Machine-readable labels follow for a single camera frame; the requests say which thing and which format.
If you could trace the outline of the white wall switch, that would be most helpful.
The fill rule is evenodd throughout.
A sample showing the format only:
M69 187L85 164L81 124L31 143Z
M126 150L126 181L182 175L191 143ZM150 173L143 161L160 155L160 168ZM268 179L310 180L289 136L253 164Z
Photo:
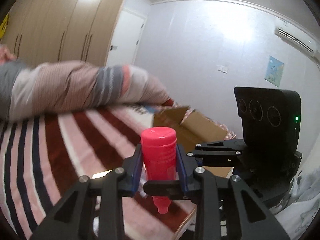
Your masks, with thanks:
M218 65L217 70L224 74L227 74L229 71L229 68L223 65Z

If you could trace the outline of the white room door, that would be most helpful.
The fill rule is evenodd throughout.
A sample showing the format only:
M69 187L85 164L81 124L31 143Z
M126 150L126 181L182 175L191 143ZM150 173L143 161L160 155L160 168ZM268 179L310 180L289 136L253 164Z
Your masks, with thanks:
M123 9L114 30L106 65L133 64L146 17Z

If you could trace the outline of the yellow hanging object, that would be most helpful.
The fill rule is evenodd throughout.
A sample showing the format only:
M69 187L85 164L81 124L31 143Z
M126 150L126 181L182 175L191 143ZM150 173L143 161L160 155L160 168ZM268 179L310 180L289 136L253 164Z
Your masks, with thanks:
M9 15L10 15L10 13L7 13L7 15L5 16L3 22L0 25L0 39L3 38L3 36L4 36L5 32L6 32L6 29L7 29L7 26L8 26Z

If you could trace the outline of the striped red pink bedsheet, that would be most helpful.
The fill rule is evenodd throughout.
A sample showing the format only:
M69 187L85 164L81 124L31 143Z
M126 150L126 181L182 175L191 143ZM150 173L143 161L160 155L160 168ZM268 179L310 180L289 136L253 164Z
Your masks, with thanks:
M154 117L181 122L186 107L119 105L1 122L1 213L18 239L36 227L80 176L120 167Z

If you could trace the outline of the grey white cloth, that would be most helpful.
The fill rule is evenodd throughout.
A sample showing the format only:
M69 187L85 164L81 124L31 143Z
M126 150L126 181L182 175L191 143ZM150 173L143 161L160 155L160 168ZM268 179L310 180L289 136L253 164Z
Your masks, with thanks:
M319 211L319 169L293 178L289 192L270 211L291 239L299 239Z

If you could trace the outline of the red plastic bottle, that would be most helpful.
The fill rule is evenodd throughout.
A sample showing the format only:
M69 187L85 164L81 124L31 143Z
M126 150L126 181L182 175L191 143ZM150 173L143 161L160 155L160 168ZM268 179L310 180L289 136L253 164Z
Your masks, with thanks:
M169 127L153 127L141 135L146 179L169 181L176 179L176 131Z

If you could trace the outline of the rolled striped quilt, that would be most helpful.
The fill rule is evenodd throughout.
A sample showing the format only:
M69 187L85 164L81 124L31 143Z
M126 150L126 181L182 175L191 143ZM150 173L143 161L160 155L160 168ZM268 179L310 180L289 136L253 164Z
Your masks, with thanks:
M172 106L164 85L130 64L98 67L84 61L45 62L31 68L1 45L1 119L17 122L119 103Z

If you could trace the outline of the brown cardboard box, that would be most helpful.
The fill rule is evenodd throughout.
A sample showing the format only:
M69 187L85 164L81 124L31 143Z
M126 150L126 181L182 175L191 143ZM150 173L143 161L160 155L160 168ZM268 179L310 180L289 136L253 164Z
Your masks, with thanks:
M191 152L197 144L229 140L236 135L225 125L213 122L201 112L186 107L167 108L153 117L154 127L170 127L176 131L177 142L185 152Z

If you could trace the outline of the white air conditioner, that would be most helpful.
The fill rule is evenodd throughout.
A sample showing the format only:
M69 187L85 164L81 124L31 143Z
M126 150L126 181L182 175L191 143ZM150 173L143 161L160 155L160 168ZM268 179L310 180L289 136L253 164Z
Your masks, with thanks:
M291 23L276 18L274 33L319 63L319 43Z

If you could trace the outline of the beige wooden wardrobe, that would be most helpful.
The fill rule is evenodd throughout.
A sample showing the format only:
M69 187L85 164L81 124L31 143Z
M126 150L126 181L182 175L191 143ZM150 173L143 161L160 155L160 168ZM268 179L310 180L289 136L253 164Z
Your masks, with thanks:
M107 61L125 0L15 0L1 44L30 66Z

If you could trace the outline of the blue cartoon wall poster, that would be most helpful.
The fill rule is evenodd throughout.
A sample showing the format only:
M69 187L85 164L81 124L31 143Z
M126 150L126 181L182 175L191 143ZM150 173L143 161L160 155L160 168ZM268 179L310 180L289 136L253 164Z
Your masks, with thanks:
M270 56L264 79L273 85L279 87L283 74L284 63Z

